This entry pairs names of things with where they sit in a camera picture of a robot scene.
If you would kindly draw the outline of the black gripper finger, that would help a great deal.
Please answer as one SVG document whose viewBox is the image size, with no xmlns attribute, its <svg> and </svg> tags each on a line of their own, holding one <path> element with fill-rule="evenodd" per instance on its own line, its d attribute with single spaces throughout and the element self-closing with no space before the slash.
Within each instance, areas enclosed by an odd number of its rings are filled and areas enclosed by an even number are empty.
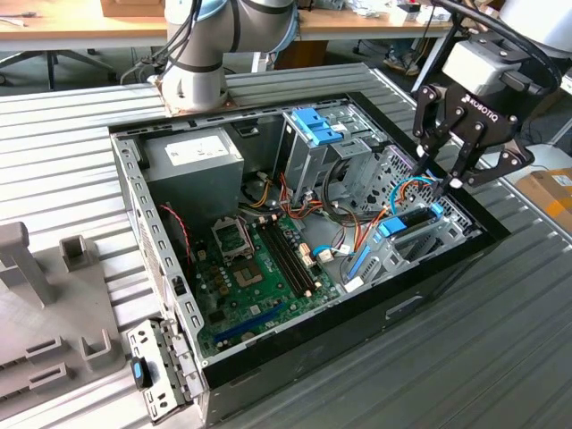
<svg viewBox="0 0 572 429">
<path fill-rule="evenodd" d="M 446 177 L 435 187 L 436 195 L 449 189 L 460 189 L 464 184 L 478 187 L 530 165 L 534 155 L 513 139 L 513 131 L 497 131 L 485 126 L 472 126 L 462 138 L 458 158 Z M 494 167 L 480 169 L 477 162 L 488 147 L 502 146 Z"/>
<path fill-rule="evenodd" d="M 417 92 L 413 135 L 419 138 L 416 153 L 419 160 L 412 170 L 420 175 L 430 160 L 450 138 L 450 130 L 456 124 L 454 87 L 424 85 Z"/>
</svg>

